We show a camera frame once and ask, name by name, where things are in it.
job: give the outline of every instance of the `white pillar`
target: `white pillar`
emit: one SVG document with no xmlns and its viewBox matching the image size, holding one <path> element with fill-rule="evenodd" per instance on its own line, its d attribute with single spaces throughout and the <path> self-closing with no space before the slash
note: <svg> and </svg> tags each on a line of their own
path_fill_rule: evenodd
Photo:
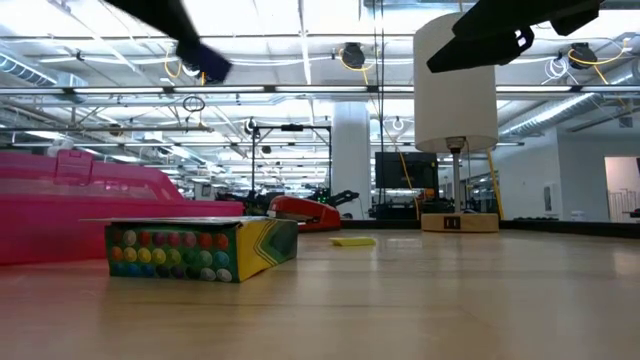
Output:
<svg viewBox="0 0 640 360">
<path fill-rule="evenodd" d="M 338 102 L 333 108 L 332 190 L 351 190 L 360 198 L 338 206 L 340 214 L 354 220 L 368 219 L 371 207 L 371 142 L 366 102 Z"/>
</svg>

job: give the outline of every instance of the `ceiling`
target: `ceiling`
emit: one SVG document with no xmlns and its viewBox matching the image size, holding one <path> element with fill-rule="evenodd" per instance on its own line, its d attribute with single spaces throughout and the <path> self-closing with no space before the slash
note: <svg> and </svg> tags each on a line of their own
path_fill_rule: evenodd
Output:
<svg viewBox="0 0 640 360">
<path fill-rule="evenodd" d="M 377 84 L 375 66 L 365 76 L 360 71 L 346 69 L 336 55 L 346 42 L 360 42 L 363 52 L 370 62 L 374 62 L 375 40 L 378 46 L 384 44 L 385 49 L 385 84 L 411 85 L 413 83 L 413 39 L 412 34 L 428 21 L 446 13 L 457 11 L 457 5 L 442 1 L 433 6 L 390 7 L 385 11 L 384 19 L 380 16 L 374 21 L 370 11 L 361 6 L 358 0 L 304 0 L 302 7 L 302 23 L 300 21 L 298 0 L 184 0 L 197 31 L 207 45 L 219 50 L 230 58 L 235 66 L 230 74 L 227 85 L 247 84 L 317 84 L 317 85 L 364 85 Z M 629 4 L 628 8 L 637 8 L 640 1 L 616 2 Z M 19 56 L 25 63 L 45 74 L 69 73 L 86 81 L 87 86 L 167 86 L 200 85 L 200 80 L 190 77 L 184 71 L 178 77 L 172 77 L 180 69 L 179 62 L 174 58 L 175 42 L 164 34 L 137 21 L 126 13 L 106 4 L 101 0 L 68 0 L 71 16 L 50 4 L 49 0 L 0 0 L 0 53 L 7 52 Z M 569 70 L 558 79 L 551 79 L 545 73 L 545 67 L 558 52 L 566 53 L 571 43 L 589 42 L 596 51 L 599 59 L 614 58 L 620 54 L 620 47 L 627 41 L 627 51 L 611 64 L 603 65 L 606 74 L 610 69 L 634 58 L 640 50 L 640 11 L 638 10 L 604 10 L 600 17 L 589 25 L 578 30 L 568 38 L 559 37 L 549 24 L 534 27 L 536 42 L 520 59 L 513 64 L 496 67 L 496 79 L 499 85 L 547 85 L 566 84 L 569 75 L 579 83 L 596 81 L 598 78 L 594 69 L 577 71 Z M 385 38 L 382 42 L 381 30 L 384 29 Z M 305 37 L 300 36 L 304 30 Z M 303 53 L 308 49 L 308 73 L 305 74 Z M 129 64 L 119 60 L 114 54 L 120 54 Z M 0 86 L 30 86 L 12 75 L 0 73 Z M 95 104 L 114 102 L 114 99 L 94 96 L 89 105 L 76 105 L 72 110 L 69 106 L 55 105 L 55 99 L 36 97 L 12 98 L 21 106 L 35 105 L 38 111 L 49 115 L 55 120 L 42 121 L 33 116 L 24 119 L 20 125 L 56 126 L 68 125 L 75 119 L 83 118 L 84 126 L 104 126 L 120 123 L 126 126 L 173 126 L 184 123 L 189 113 L 181 106 L 182 98 L 176 98 L 175 109 L 171 106 L 153 105 L 157 97 L 136 97 L 136 101 L 147 103 L 147 106 L 100 106 L 98 111 Z M 309 98 L 276 98 L 267 94 L 243 95 L 238 101 L 232 95 L 212 95 L 207 97 L 208 104 L 201 114 L 191 119 L 192 124 L 202 123 L 214 132 L 165 131 L 160 139 L 169 142 L 197 143 L 197 142 L 246 142 L 250 141 L 243 130 L 248 119 L 253 118 L 259 125 L 279 125 L 287 123 L 301 123 L 314 125 L 330 125 L 333 115 L 334 97 Z M 505 123 L 514 117 L 532 109 L 548 99 L 538 98 L 509 98 L 500 100 L 497 104 L 499 123 Z M 372 114 L 372 141 L 374 144 L 380 139 L 379 127 L 375 119 L 375 108 L 372 100 L 368 102 Z M 615 106 L 604 107 L 603 113 L 611 114 Z M 396 98 L 385 100 L 385 113 L 388 116 L 385 127 L 389 135 L 399 142 L 413 140 L 413 100 L 411 98 Z M 5 126 L 16 126 L 8 122 Z M 603 123 L 589 128 L 588 132 L 608 132 L 617 134 L 616 122 Z M 274 148 L 271 154 L 259 156 L 267 158 L 327 158 L 327 147 L 322 144 L 318 134 L 305 131 L 291 135 L 278 133 L 269 135 L 268 141 L 305 141 L 317 142 L 315 146 L 298 146 Z M 67 134 L 76 143 L 80 142 L 132 142 L 130 133 L 125 136 L 113 137 L 106 134 Z M 46 137 L 21 134 L 22 141 L 50 141 Z M 385 134 L 385 141 L 391 139 Z M 249 165 L 243 160 L 243 153 L 250 152 L 250 146 L 231 147 L 211 146 L 189 148 L 191 158 L 175 154 L 158 154 L 157 149 L 139 148 L 136 152 L 122 153 L 114 148 L 93 148 L 96 153 L 116 154 L 127 156 L 126 159 L 136 162 L 155 163 L 156 165 L 169 162 L 171 166 L 189 165 L 195 163 L 191 158 L 197 157 L 206 162 L 226 167 L 227 183 L 241 179 L 231 174 L 241 174 Z M 373 147 L 372 152 L 379 150 Z M 405 146 L 403 150 L 411 151 L 412 146 Z M 305 174 L 307 181 L 324 180 L 326 164 L 317 163 L 311 174 Z M 282 169 L 290 178 L 296 178 L 300 172 L 297 167 L 290 170 Z M 196 172 L 191 175 L 200 176 L 209 173 Z M 265 181 L 273 181 L 272 174 L 264 174 Z"/>
</svg>

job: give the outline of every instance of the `cardboard box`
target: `cardboard box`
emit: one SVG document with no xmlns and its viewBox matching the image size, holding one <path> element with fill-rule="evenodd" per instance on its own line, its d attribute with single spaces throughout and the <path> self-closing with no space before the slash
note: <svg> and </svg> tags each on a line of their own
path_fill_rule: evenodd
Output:
<svg viewBox="0 0 640 360">
<path fill-rule="evenodd" d="M 298 224 L 266 217 L 110 219 L 112 276 L 242 282 L 293 259 Z"/>
</svg>

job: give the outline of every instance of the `black monitor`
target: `black monitor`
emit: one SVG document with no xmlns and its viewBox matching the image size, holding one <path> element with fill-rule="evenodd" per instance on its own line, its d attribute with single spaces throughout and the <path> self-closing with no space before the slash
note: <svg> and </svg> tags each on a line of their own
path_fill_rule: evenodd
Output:
<svg viewBox="0 0 640 360">
<path fill-rule="evenodd" d="M 438 189 L 438 157 L 423 152 L 402 153 L 414 189 Z M 400 153 L 376 153 L 376 188 L 409 189 Z"/>
</svg>

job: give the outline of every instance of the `wooden table surface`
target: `wooden table surface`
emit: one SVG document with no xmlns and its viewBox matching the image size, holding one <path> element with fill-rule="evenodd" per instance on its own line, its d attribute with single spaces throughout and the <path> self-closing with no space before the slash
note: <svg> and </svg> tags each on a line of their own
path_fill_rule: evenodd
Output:
<svg viewBox="0 0 640 360">
<path fill-rule="evenodd" d="M 640 246 L 345 231 L 237 284 L 0 268 L 0 359 L 640 359 Z"/>
</svg>

